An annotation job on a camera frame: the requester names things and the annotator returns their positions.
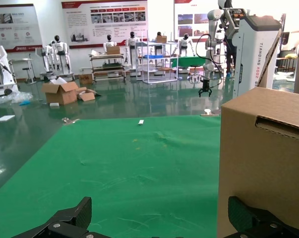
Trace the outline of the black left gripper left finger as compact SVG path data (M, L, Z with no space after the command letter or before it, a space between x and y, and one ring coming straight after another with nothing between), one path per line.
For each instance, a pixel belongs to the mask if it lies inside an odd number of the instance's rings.
M88 231L92 219L92 198L84 197L76 206L58 210L44 224L16 235L17 238L103 238Z

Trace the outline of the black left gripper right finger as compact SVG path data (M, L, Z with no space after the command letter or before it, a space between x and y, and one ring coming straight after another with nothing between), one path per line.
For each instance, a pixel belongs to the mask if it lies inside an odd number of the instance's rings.
M236 196L228 199L228 218L236 231L225 238L299 238L299 229L268 210L247 206Z

